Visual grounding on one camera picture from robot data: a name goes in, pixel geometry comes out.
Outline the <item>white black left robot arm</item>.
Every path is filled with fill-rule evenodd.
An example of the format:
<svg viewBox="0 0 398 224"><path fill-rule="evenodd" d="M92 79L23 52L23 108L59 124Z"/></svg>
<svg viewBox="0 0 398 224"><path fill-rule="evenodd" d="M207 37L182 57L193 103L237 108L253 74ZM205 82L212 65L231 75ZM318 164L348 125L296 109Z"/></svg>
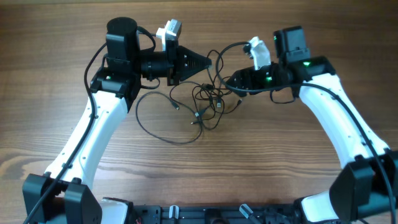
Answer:
<svg viewBox="0 0 398 224"><path fill-rule="evenodd" d="M179 21L170 20L151 41L162 50L142 49L139 35L145 28L129 17L107 23L106 41L99 48L101 66L85 80L88 102L76 128L56 159L42 175L28 175L23 186L27 223L137 223L128 200L92 193L103 153L142 89L142 79L165 78L175 86L210 67L211 60L178 43Z"/></svg>

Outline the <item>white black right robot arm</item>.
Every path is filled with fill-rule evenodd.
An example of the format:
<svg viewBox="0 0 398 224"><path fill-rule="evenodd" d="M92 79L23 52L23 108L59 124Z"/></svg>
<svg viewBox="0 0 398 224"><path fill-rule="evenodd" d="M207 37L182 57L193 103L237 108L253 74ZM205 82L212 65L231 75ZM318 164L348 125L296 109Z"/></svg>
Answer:
<svg viewBox="0 0 398 224"><path fill-rule="evenodd" d="M384 212L397 221L397 153L365 122L324 57L312 57L300 26L274 32L277 62L258 37L243 42L253 66L233 73L226 87L239 96L292 90L329 137L341 172L331 187L295 202L300 223L355 222Z"/></svg>

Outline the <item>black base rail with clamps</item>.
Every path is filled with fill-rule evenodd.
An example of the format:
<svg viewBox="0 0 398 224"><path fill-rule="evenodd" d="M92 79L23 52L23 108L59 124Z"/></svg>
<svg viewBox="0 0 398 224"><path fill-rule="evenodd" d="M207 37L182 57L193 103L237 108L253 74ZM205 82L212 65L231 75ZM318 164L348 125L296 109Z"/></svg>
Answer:
<svg viewBox="0 0 398 224"><path fill-rule="evenodd" d="M300 215L292 204L232 207L179 207L172 205L134 206L127 220L132 224L211 224L211 223L299 223Z"/></svg>

